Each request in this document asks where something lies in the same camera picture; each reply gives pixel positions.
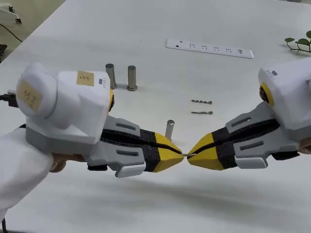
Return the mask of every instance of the green plant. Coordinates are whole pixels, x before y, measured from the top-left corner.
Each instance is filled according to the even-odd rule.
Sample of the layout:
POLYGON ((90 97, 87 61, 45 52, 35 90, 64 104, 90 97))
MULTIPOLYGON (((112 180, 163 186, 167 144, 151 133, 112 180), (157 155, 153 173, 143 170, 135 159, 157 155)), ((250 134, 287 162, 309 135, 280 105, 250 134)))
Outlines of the green plant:
POLYGON ((306 33, 307 38, 310 39, 310 41, 308 39, 302 38, 299 39, 298 41, 295 41, 294 38, 288 37, 285 39, 286 45, 290 48, 290 50, 297 50, 297 51, 303 51, 303 52, 308 52, 311 53, 311 31, 308 31, 306 33), (296 45, 297 45, 297 49, 293 49, 292 47, 290 47, 290 45, 288 43, 291 43, 295 41, 296 45), (299 45, 305 45, 309 47, 309 51, 308 50, 304 50, 302 49, 299 45))

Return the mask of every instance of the metal cylinder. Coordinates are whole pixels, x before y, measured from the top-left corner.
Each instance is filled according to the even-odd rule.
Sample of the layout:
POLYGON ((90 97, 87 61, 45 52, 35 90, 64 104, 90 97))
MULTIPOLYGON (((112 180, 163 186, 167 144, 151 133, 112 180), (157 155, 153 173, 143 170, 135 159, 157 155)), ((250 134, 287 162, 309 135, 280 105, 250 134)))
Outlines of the metal cylinder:
POLYGON ((113 64, 108 63, 106 64, 106 73, 110 78, 110 89, 116 89, 116 77, 115 77, 115 67, 113 64))
POLYGON ((136 67, 135 66, 128 66, 127 67, 127 77, 128 77, 128 85, 127 89, 129 91, 136 91, 136 67))
POLYGON ((172 140, 172 133, 175 122, 173 120, 168 120, 166 124, 165 137, 172 140))

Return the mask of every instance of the person's hand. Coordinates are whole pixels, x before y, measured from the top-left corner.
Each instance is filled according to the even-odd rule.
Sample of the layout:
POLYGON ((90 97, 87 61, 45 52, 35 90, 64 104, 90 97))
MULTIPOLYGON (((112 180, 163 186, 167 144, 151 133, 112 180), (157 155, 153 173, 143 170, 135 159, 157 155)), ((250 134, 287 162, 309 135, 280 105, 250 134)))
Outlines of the person's hand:
POLYGON ((84 158, 80 154, 55 154, 53 153, 53 165, 50 169, 50 172, 60 172, 66 166, 66 161, 77 161, 77 162, 85 162, 84 158))
POLYGON ((311 154, 311 137, 303 139, 300 142, 299 152, 303 154, 311 154))

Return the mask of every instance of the floor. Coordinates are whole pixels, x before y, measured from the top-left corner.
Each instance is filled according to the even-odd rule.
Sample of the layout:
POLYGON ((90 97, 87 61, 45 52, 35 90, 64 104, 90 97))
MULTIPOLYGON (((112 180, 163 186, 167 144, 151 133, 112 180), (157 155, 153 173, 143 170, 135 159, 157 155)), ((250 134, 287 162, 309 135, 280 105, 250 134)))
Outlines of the floor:
MULTIPOLYGON (((10 2, 14 6, 16 13, 18 13, 22 19, 22 24, 16 24, 14 20, 3 20, 2 18, 0 18, 0 23, 8 27, 21 40, 24 40, 64 1, 65 0, 0 0, 0 2, 10 2)), ((311 4, 311 0, 300 1, 311 4)), ((0 44, 6 44, 8 46, 1 58, 4 59, 20 44, 20 42, 12 37, 4 28, 0 27, 0 44)))

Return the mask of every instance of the small metal pin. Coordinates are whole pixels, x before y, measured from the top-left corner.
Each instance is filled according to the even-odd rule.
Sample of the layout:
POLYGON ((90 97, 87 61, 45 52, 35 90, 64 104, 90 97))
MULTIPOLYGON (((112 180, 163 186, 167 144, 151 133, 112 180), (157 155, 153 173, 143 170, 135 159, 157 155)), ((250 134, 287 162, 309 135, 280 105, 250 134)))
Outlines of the small metal pin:
POLYGON ((196 154, 180 154, 180 155, 185 156, 185 157, 193 157, 193 156, 195 156, 196 154))
POLYGON ((194 103, 207 103, 207 104, 212 104, 212 101, 204 101, 204 100, 191 100, 191 102, 194 103))
POLYGON ((116 89, 116 77, 115 77, 115 67, 113 64, 108 63, 106 64, 106 73, 110 78, 110 89, 116 89))
POLYGON ((212 111, 209 111, 209 112, 196 112, 196 111, 193 111, 191 113, 192 114, 207 114, 207 115, 213 115, 214 114, 212 111))
POLYGON ((129 91, 136 91, 136 67, 135 66, 128 66, 127 67, 127 77, 128 77, 128 86, 127 89, 129 91))
POLYGON ((174 124, 175 122, 173 120, 168 120, 166 124, 165 137, 168 138, 170 141, 172 140, 174 124))

